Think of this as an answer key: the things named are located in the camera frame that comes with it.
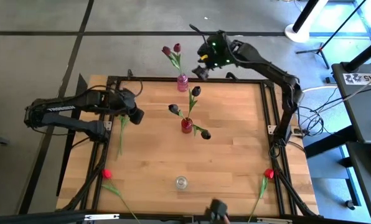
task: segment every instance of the white stand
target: white stand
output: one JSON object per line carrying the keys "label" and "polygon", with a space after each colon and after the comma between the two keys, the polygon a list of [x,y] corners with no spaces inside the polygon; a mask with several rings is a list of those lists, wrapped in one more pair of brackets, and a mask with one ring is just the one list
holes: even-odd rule
{"label": "white stand", "polygon": [[316,20],[316,17],[320,14],[321,10],[324,8],[327,2],[328,0],[319,0],[317,2],[310,14],[304,20],[303,25],[300,27],[300,30],[297,33],[292,30],[294,24],[286,26],[285,36],[298,43],[304,43],[308,41],[310,38],[311,24]]}

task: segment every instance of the small glass bottle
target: small glass bottle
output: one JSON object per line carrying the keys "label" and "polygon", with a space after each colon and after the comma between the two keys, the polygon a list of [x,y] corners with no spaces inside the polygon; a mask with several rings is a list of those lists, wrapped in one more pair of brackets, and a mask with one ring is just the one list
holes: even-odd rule
{"label": "small glass bottle", "polygon": [[177,77],[177,89],[181,92],[188,90],[188,77],[184,73]]}
{"label": "small glass bottle", "polygon": [[180,176],[176,178],[176,187],[179,190],[184,190],[188,186],[188,180],[186,177]]}
{"label": "small glass bottle", "polygon": [[181,120],[181,131],[185,134],[191,133],[192,131],[192,120],[190,118],[186,118]]}

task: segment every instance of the red vase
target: red vase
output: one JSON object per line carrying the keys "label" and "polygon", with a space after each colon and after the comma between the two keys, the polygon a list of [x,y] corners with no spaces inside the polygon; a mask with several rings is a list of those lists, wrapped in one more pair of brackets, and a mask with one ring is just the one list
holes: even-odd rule
{"label": "red vase", "polygon": [[190,118],[186,118],[181,120],[181,131],[183,133],[191,133],[192,131],[192,120]]}

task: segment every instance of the vase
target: vase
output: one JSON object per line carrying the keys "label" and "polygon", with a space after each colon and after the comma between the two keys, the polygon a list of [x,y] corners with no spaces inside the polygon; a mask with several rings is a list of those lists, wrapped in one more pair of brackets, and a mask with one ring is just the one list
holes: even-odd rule
{"label": "vase", "polygon": [[181,120],[181,131],[185,134],[191,133],[192,131],[192,120],[190,118],[186,118]]}
{"label": "vase", "polygon": [[177,77],[177,90],[181,92],[188,90],[188,77],[184,73]]}

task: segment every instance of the pink bottle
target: pink bottle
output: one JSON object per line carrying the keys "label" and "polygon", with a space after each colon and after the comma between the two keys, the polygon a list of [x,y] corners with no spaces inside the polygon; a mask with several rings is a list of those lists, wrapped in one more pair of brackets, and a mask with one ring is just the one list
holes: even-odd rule
{"label": "pink bottle", "polygon": [[181,74],[177,77],[177,89],[181,92],[188,90],[188,77]]}

